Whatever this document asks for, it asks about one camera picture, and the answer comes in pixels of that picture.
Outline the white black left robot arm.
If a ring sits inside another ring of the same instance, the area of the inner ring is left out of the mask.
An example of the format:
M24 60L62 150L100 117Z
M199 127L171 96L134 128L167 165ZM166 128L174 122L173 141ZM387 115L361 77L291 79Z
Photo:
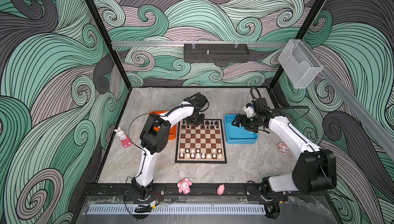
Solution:
M201 125L205 118L203 112L208 107L208 99L199 92L163 114L148 114L140 133L141 144L138 148L142 154L139 169L131 180L134 193L139 199L150 196L155 165L159 153L167 146L171 128L182 120L192 125Z

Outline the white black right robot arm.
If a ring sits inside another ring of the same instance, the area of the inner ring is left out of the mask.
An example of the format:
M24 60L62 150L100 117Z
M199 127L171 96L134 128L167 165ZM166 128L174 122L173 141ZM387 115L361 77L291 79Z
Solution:
M266 177L262 180L263 196L276 193L311 193L334 189L337 186L337 167L334 153L322 149L305 137L283 115L283 108L270 109L265 99L258 98L244 107L244 114L232 122L252 133L274 132L290 149L297 162L290 174Z

